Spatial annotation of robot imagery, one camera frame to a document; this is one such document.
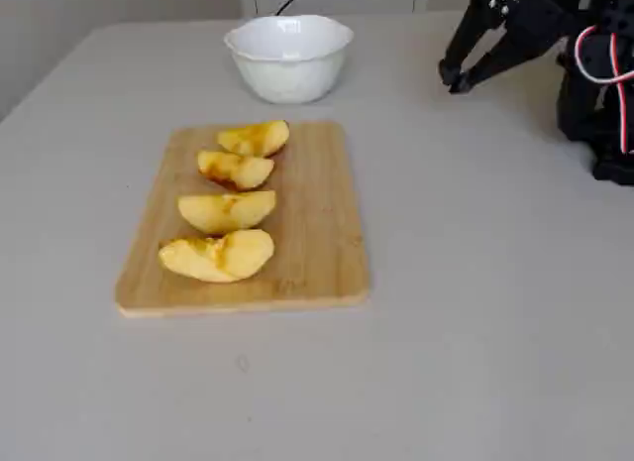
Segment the black gripper with screws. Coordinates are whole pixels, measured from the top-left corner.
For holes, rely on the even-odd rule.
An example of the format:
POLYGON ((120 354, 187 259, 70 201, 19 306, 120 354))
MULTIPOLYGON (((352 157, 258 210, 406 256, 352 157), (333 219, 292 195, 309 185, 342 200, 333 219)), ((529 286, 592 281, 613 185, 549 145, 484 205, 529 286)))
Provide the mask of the black gripper with screws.
POLYGON ((581 0, 470 0, 439 62, 443 83, 451 93, 467 93, 476 85, 524 61, 541 56, 575 24, 581 0), (505 33, 472 67, 462 64, 477 42, 500 25, 505 33))

